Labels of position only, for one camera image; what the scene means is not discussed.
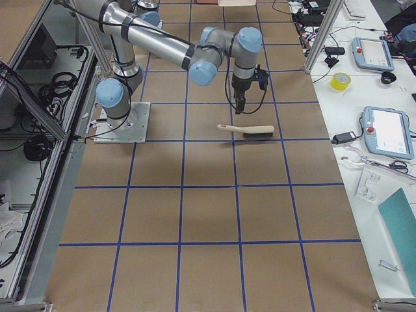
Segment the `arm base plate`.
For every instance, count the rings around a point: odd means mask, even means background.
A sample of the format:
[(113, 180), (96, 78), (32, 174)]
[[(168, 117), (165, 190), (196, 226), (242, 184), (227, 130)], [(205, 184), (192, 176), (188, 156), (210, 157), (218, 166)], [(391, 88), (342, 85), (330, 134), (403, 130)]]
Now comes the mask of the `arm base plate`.
[(124, 122), (108, 119), (104, 109), (101, 110), (99, 122), (96, 127), (96, 136), (93, 138), (97, 144), (130, 144), (145, 143), (150, 117), (150, 102), (132, 102), (131, 112)]

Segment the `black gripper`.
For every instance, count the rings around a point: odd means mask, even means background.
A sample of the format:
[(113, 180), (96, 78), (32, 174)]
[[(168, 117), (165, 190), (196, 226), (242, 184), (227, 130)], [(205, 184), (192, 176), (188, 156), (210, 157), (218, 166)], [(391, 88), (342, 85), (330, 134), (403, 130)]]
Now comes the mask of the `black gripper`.
[(250, 89), (252, 78), (240, 78), (232, 75), (231, 86), (233, 88), (233, 97), (235, 98), (235, 113), (242, 114), (246, 104), (245, 92)]

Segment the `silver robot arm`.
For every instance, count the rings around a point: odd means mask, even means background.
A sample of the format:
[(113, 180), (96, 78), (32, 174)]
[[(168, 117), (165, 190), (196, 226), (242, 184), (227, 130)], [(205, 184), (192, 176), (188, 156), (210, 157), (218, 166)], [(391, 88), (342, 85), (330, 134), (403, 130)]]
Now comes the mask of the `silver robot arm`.
[(244, 113), (245, 93), (252, 82), (258, 82), (262, 91), (267, 90), (268, 73), (257, 64), (263, 36), (255, 27), (244, 27), (239, 32), (206, 27), (196, 45), (124, 10), (117, 1), (75, 1), (70, 10), (86, 18), (101, 32), (176, 64), (200, 86), (213, 81), (224, 58), (233, 59), (234, 100), (230, 104), (236, 114)]
[(154, 0), (132, 1), (133, 12), (142, 20), (161, 28), (163, 21), (159, 15), (159, 4)]

